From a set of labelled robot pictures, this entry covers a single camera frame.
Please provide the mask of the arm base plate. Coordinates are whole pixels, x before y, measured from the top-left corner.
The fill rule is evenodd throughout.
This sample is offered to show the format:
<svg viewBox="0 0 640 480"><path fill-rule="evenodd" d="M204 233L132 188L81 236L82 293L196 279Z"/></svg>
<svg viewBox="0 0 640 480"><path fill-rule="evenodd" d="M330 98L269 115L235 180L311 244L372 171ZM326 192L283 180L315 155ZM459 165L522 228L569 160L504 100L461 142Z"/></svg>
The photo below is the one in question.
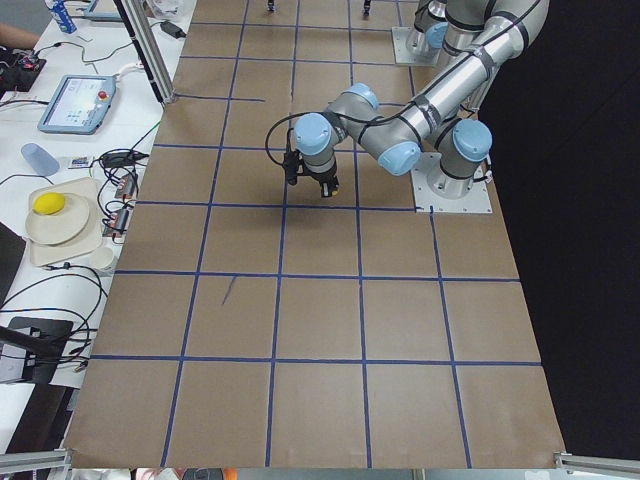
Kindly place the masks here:
<svg viewBox="0 0 640 480"><path fill-rule="evenodd" d="M441 154L426 152L411 170L415 210L419 213L492 214L488 186L480 166L468 179L441 169Z"/></svg>
<svg viewBox="0 0 640 480"><path fill-rule="evenodd" d="M432 25L425 32L419 32L413 27L393 27L395 62L404 66L435 66L447 28L446 22Z"/></svg>

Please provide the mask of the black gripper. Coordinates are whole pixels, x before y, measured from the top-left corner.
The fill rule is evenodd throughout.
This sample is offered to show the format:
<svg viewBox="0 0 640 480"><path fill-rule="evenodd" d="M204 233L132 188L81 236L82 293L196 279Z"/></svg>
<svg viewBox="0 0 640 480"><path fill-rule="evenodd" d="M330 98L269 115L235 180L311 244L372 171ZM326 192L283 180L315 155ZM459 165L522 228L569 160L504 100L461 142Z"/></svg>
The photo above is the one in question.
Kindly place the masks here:
<svg viewBox="0 0 640 480"><path fill-rule="evenodd" d="M337 164L335 162L322 172L313 169L313 165L303 163L303 174L310 176L320 184L322 197L331 197L332 194L339 192L340 183L337 178Z"/></svg>

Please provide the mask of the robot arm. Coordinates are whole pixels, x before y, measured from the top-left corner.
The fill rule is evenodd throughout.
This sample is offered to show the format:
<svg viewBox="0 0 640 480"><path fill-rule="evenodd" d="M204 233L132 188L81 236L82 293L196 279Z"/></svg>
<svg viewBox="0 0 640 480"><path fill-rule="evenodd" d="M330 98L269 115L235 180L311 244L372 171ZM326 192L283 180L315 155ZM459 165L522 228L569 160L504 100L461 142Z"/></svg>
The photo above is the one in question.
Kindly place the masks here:
<svg viewBox="0 0 640 480"><path fill-rule="evenodd" d="M288 184L308 176L323 197L339 188L334 148L352 138L392 175L409 172L429 143L441 153L447 182L473 179L491 146L490 131L463 120L462 104L476 110L500 67L539 35L546 1L422 1L413 35L438 54L433 79L397 113L384 117L373 90L356 83L321 112L300 114L287 133L282 168Z"/></svg>

